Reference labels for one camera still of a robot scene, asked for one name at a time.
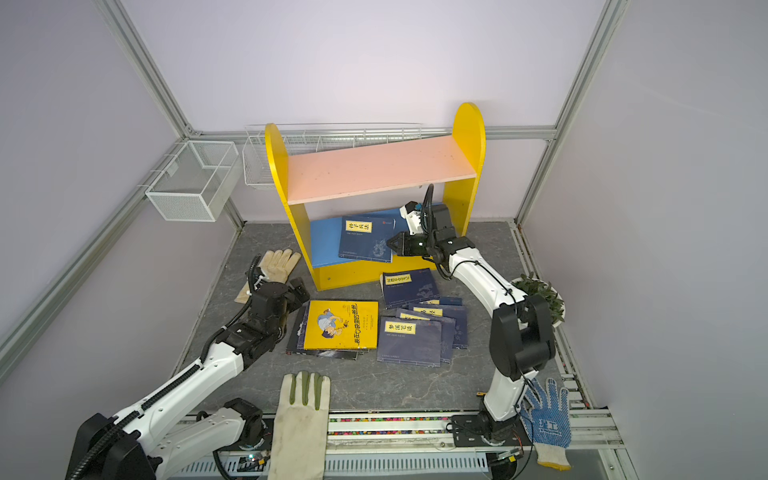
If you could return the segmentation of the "navy book one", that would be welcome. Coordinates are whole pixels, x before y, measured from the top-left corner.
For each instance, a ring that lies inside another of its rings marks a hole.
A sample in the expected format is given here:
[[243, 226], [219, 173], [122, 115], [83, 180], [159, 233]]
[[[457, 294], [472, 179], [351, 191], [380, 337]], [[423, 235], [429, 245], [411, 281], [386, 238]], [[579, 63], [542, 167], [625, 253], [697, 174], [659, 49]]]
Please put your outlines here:
[[440, 297], [436, 280], [430, 269], [383, 273], [380, 285], [384, 304], [388, 309], [401, 308], [410, 303], [435, 300]]

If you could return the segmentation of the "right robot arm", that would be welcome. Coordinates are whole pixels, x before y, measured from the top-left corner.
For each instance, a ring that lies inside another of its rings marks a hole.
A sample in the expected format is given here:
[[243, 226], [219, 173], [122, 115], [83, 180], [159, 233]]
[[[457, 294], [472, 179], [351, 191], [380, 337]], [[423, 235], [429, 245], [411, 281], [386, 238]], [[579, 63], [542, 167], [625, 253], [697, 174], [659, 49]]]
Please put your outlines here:
[[407, 229], [387, 241], [394, 253], [420, 257], [441, 276], [461, 281], [491, 318], [489, 352], [495, 371], [469, 431], [500, 443], [511, 435], [532, 380], [556, 353], [549, 305], [504, 279], [471, 240], [460, 237], [447, 206], [409, 202], [399, 213]]

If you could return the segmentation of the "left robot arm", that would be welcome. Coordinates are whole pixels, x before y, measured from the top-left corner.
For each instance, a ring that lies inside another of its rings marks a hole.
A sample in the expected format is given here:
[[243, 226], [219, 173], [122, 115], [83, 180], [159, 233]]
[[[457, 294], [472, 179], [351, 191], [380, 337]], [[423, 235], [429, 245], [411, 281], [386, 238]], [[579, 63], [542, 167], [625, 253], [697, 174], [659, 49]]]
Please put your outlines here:
[[288, 314], [310, 298], [302, 280], [261, 282], [237, 318], [205, 343], [202, 356], [154, 392], [112, 416], [95, 414], [78, 429], [69, 479], [167, 479], [229, 446], [256, 447], [262, 411], [236, 398], [183, 426], [192, 409], [279, 343]]

